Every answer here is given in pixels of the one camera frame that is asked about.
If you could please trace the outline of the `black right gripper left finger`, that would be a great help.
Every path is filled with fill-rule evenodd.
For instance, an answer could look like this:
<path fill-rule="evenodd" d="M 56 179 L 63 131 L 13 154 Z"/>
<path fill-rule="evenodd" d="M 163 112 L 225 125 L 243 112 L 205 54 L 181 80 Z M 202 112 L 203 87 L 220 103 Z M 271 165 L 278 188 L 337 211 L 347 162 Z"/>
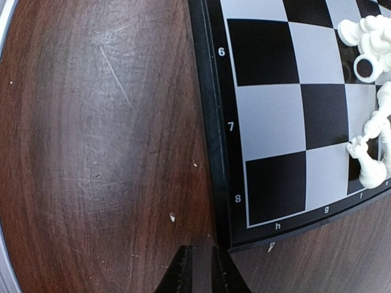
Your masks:
<path fill-rule="evenodd" d="M 178 248 L 155 293 L 192 292 L 192 253 L 191 245 Z"/>

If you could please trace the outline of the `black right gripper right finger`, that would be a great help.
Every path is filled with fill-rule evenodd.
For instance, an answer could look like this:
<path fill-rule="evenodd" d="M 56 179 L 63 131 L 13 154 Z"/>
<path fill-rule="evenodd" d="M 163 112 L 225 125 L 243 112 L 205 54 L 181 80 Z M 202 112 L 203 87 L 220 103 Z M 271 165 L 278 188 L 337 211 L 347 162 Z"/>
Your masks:
<path fill-rule="evenodd" d="M 213 247 L 211 253 L 211 291 L 251 292 L 231 256 L 221 247 Z"/>

